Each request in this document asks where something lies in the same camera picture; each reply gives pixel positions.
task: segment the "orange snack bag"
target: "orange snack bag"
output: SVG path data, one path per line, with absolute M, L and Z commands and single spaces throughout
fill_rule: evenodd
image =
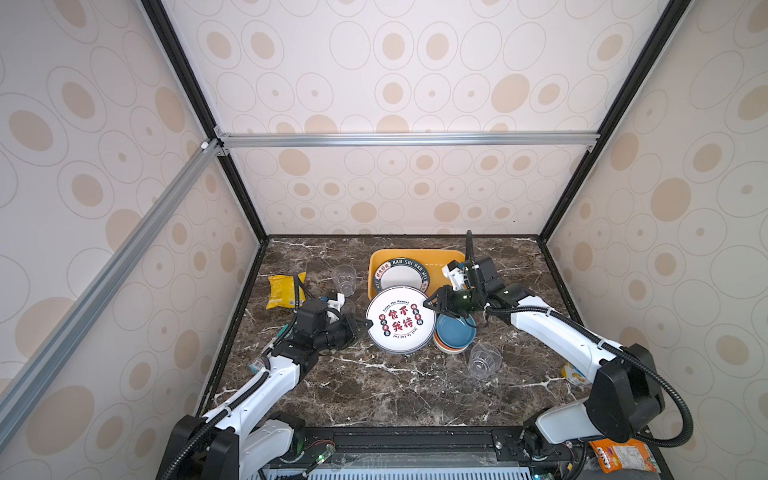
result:
M 589 442 L 598 455 L 598 463 L 605 473 L 617 470 L 642 470 L 658 473 L 659 465 L 650 453 L 648 445 L 635 439 L 618 443 L 609 439 Z

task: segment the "clear plastic cup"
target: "clear plastic cup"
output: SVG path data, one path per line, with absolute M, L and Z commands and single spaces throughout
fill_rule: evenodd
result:
M 469 375 L 478 380 L 487 379 L 502 367 L 502 355 L 493 345 L 478 343 L 469 353 Z
M 357 270 L 352 265 L 339 265 L 331 271 L 333 284 L 336 285 L 336 291 L 344 296 L 350 296 L 355 293 L 355 284 L 357 282 Z

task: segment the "yellow bin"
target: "yellow bin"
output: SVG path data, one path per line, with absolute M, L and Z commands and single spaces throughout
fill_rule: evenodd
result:
M 429 273 L 429 288 L 425 292 L 427 296 L 432 295 L 435 290 L 443 285 L 450 285 L 447 278 L 442 275 L 442 268 L 452 260 L 461 263 L 464 261 L 464 254 L 458 250 L 437 250 L 428 248 L 391 248 L 377 250 L 371 255 L 371 261 L 368 265 L 368 300 L 373 300 L 376 296 L 376 289 L 373 288 L 373 274 L 382 263 L 393 258 L 410 258 L 416 260 Z

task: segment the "wallpaper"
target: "wallpaper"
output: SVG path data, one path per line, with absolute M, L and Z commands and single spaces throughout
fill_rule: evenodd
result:
M 0 392 L 198 149 L 126 0 L 0 2 Z
M 694 415 L 676 478 L 768 469 L 768 2 L 701 2 L 549 247 L 584 321 L 640 343 Z M 667 410 L 655 435 L 680 431 Z
M 215 160 L 0 456 L 0 479 L 154 478 L 194 413 L 256 238 Z
M 584 145 L 232 150 L 267 233 L 537 234 Z
M 223 131 L 594 130 L 666 0 L 166 0 Z

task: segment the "marble countertop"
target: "marble countertop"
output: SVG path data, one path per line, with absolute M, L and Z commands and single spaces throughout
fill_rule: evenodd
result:
M 369 304 L 369 258 L 382 248 L 441 248 L 464 251 L 463 237 L 307 237 L 274 238 L 240 324 L 215 402 L 239 389 L 253 373 L 259 351 L 291 320 L 292 310 L 265 310 L 267 279 L 306 271 L 316 296 L 334 291 L 331 269 L 348 263 L 357 269 L 353 301 L 358 316 Z M 475 257 L 495 261 L 505 284 L 521 283 L 554 308 L 562 299 L 533 240 L 475 238 Z M 491 319 L 478 329 L 475 343 L 489 343 L 502 354 L 501 369 L 486 380 L 467 370 L 468 350 L 442 353 L 432 343 L 409 356 L 385 353 L 367 335 L 341 352 L 323 353 L 315 368 L 273 408 L 297 415 L 309 426 L 519 425 L 545 406 L 588 395 L 561 376 L 565 361 L 536 338 Z

